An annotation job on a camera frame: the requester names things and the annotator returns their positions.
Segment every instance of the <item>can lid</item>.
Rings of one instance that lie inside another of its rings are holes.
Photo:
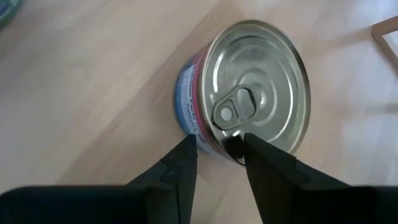
[[[310,116],[307,73],[293,44],[272,25],[242,21],[219,34],[200,84],[202,113],[221,145],[244,133],[289,153],[302,142]]]

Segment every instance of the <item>tin can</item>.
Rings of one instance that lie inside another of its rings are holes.
[[[182,68],[175,112],[198,147],[231,157],[225,140],[253,133],[294,154],[307,131],[310,86],[291,41],[274,26],[242,21],[219,33]]]

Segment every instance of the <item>can label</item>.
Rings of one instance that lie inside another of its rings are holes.
[[[180,74],[175,92],[176,114],[184,131],[187,134],[196,134],[198,147],[210,154],[216,154],[202,133],[198,122],[198,111],[195,109],[198,108],[195,94],[197,84],[195,74],[198,73],[196,69],[199,67],[199,57],[200,54],[194,56],[193,60],[185,66],[186,69]]]

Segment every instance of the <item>can rim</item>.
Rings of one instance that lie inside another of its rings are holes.
[[[215,47],[217,46],[217,44],[220,42],[220,40],[222,40],[224,38],[224,36],[228,33],[233,31],[235,28],[237,27],[241,27],[244,25],[248,25],[248,26],[258,26],[261,29],[267,29],[269,31],[271,31],[278,39],[281,40],[281,42],[286,46],[286,49],[290,52],[292,58],[294,58],[296,66],[299,68],[300,73],[301,73],[301,77],[302,77],[302,81],[303,81],[303,85],[305,86],[304,88],[304,104],[305,104],[305,116],[303,119],[303,123],[302,123],[302,127],[301,130],[298,134],[298,137],[296,138],[295,142],[293,143],[292,147],[287,151],[289,154],[295,154],[297,153],[301,143],[303,142],[303,139],[305,137],[305,134],[308,130],[308,126],[309,126],[309,121],[310,121],[310,114],[311,114],[311,93],[310,93],[310,82],[308,79],[308,75],[307,75],[307,71],[305,69],[305,65],[303,63],[303,60],[301,58],[301,56],[299,55],[297,49],[294,47],[293,43],[289,40],[289,38],[278,28],[276,28],[275,26],[273,26],[272,24],[269,24],[267,22],[263,22],[263,21],[259,21],[259,20],[245,20],[245,21],[240,21],[237,22],[229,27],[227,27],[226,29],[222,30],[214,39],[213,41],[210,43],[208,50],[206,52],[205,55],[205,59],[202,65],[202,71],[201,71],[201,77],[200,77],[200,81],[199,81],[199,88],[198,90],[200,91],[200,93],[198,94],[198,100],[200,102],[200,111],[201,114],[203,116],[203,120],[204,120],[204,125],[206,130],[208,130],[208,132],[211,135],[211,139],[208,139],[210,142],[210,145],[213,146],[214,149],[217,150],[218,153],[222,154],[223,156],[226,156],[229,159],[232,159],[233,161],[236,161],[235,159],[233,159],[227,152],[226,149],[224,148],[223,143],[217,139],[212,131],[212,127],[214,128],[214,125],[211,123],[210,119],[208,118],[207,114],[209,114],[209,112],[206,111],[206,105],[205,105],[205,77],[206,77],[206,71],[208,68],[208,64],[209,64],[209,60],[210,57],[212,56],[213,50],[215,49]]]

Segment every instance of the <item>wooden surface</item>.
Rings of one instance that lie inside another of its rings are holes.
[[[349,184],[398,184],[398,74],[371,26],[396,0],[26,1],[0,30],[0,190],[124,184],[183,139],[172,92],[221,29],[284,31],[310,79],[297,156]],[[192,223],[260,223],[245,171],[199,152]]]

